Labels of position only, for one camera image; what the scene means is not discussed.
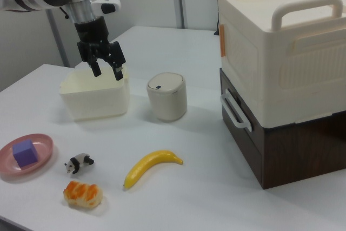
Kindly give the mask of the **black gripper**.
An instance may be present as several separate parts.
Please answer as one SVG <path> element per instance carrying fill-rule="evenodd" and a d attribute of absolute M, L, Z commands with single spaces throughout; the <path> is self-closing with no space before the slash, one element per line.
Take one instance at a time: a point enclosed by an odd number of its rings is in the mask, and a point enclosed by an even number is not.
<path fill-rule="evenodd" d="M 126 62 L 118 42 L 110 43 L 109 32 L 103 16 L 85 23 L 75 23 L 79 36 L 77 43 L 82 61 L 87 62 L 95 77 L 102 74 L 98 59 L 110 64 L 117 81 L 123 78 L 122 65 Z"/>

